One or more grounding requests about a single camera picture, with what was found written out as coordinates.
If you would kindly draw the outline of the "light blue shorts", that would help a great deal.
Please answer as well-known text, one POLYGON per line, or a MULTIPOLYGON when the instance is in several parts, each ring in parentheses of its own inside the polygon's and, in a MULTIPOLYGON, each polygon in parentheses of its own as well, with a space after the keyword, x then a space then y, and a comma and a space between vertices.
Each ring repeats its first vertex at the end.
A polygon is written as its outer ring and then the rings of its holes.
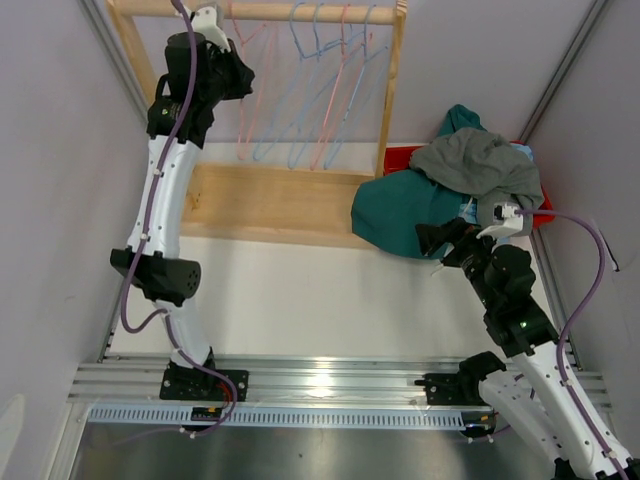
MULTIPOLYGON (((520 142, 511 142, 510 145, 517 151, 525 154, 527 158, 533 162, 534 153, 528 146, 520 142)), ((460 206, 458 216, 464 219, 467 223, 477 224, 477 201, 475 198, 468 196, 467 200, 460 206)))

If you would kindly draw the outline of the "dark green shorts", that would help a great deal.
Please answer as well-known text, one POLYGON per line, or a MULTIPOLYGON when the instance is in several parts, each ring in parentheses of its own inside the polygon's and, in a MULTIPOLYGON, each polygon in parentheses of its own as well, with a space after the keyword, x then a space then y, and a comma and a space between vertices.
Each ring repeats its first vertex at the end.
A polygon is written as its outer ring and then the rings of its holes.
POLYGON ((472 158, 472 144, 485 131, 478 114, 460 104, 451 107, 436 138, 413 149, 403 169, 358 187, 352 232, 391 255, 442 259, 448 246, 426 254, 416 227, 455 220, 462 206, 490 191, 472 158))

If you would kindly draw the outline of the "grey shorts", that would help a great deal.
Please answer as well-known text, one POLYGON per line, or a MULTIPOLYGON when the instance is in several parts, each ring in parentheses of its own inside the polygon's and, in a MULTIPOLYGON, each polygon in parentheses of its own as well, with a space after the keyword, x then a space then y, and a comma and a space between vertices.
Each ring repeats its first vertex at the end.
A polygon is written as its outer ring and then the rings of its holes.
POLYGON ((480 226, 493 223, 494 206, 510 203, 525 210, 542 206, 539 170, 528 155, 503 136, 462 128, 414 151, 411 169, 476 200, 480 226))

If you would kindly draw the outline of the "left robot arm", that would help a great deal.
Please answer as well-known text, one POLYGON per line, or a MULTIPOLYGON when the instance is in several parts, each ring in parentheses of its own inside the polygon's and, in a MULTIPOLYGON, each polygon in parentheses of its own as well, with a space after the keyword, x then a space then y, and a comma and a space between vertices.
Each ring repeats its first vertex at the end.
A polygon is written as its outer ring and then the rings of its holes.
POLYGON ((187 369, 182 388, 204 400, 215 392, 217 376, 207 369, 212 348, 194 300, 201 266, 180 255, 181 220, 214 108, 251 94, 255 74, 223 34, 174 34, 165 60, 167 71, 147 112, 149 158, 140 208, 126 247, 112 250, 110 263, 125 279, 119 301, 125 331, 139 333, 151 322, 133 324, 127 316, 130 291, 137 288, 154 307, 151 318, 163 320, 172 365, 187 369))

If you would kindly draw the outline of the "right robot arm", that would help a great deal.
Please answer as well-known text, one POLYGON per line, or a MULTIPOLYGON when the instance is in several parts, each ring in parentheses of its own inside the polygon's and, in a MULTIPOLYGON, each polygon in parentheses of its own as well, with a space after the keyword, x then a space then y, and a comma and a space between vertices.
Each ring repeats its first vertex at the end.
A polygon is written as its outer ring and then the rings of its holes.
POLYGON ((495 410, 551 463, 557 479, 638 478, 638 459, 598 414, 567 362, 565 335, 532 296, 531 254, 499 244, 497 225, 483 229, 455 218, 415 230, 425 256, 450 245, 441 263, 464 273, 485 308, 486 330, 504 354, 483 352, 461 362, 458 395, 495 410))

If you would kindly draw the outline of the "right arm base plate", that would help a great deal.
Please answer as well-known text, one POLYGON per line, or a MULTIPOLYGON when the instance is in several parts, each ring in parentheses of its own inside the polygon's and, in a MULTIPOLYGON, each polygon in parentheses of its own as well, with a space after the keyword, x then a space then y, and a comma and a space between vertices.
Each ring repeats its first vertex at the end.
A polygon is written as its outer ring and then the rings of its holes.
POLYGON ((430 406, 482 406, 479 397, 463 391, 458 376, 453 373, 427 373, 414 381, 430 406))

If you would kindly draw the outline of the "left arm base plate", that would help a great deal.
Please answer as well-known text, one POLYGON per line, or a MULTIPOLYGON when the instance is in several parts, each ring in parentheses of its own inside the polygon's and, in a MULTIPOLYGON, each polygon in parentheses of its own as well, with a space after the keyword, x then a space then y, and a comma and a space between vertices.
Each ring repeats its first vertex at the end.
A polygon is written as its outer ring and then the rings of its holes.
MULTIPOLYGON (((225 369, 219 373, 230 380, 237 390, 237 401, 247 396, 250 373, 247 370, 225 369)), ((186 369, 169 364, 160 386, 161 400, 222 402, 232 394, 229 385, 197 369, 186 369)))

